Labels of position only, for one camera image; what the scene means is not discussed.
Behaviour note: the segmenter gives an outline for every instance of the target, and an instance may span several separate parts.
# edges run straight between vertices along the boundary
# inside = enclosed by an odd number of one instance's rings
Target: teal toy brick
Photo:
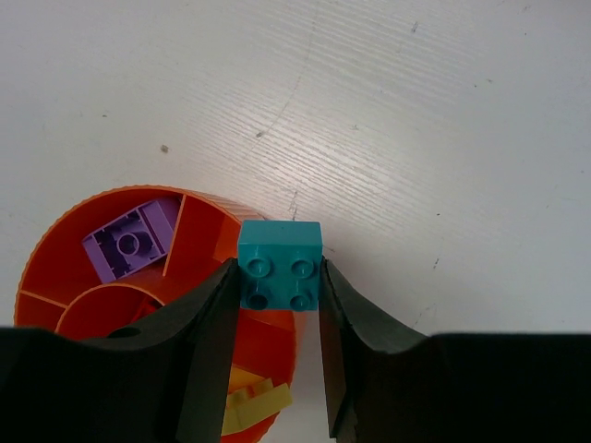
[[[321,261],[320,223],[244,221],[238,238],[241,306],[318,309]]]

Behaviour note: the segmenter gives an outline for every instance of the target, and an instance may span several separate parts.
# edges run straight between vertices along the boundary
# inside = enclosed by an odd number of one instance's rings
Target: purple lego brick
[[[82,245],[103,283],[145,268],[170,251],[180,202],[157,198],[90,233]]]

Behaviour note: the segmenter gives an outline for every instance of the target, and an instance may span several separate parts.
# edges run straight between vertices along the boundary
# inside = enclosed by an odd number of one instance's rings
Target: yellow lego brick
[[[270,378],[252,387],[255,397],[244,400],[244,393],[230,399],[223,417],[222,437],[250,428],[292,404],[286,383],[274,388]]]
[[[228,392],[234,392],[248,386],[256,385],[264,381],[264,377],[252,374],[251,372],[232,366],[230,369],[230,383],[228,384]]]

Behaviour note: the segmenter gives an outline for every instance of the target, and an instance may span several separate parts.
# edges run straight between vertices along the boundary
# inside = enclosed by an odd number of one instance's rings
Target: white table
[[[320,221],[358,290],[425,333],[590,330],[590,18],[586,0],[4,0],[0,322],[58,216],[150,183]],[[327,441],[315,318],[294,395],[265,441]]]

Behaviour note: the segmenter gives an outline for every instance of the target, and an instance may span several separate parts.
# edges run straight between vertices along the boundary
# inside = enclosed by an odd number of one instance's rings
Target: orange container
[[[169,254],[135,274],[101,284],[82,239],[160,197],[181,201]],[[18,287],[15,325],[49,329],[74,340],[106,336],[182,296],[236,257],[242,220],[253,218],[262,216],[224,198],[165,186],[123,187],[89,198],[64,214],[33,250]],[[272,378],[274,386],[291,384],[304,321],[302,313],[241,309],[233,368]],[[241,372],[232,371],[230,389],[243,387]],[[257,442],[275,417],[221,441]]]

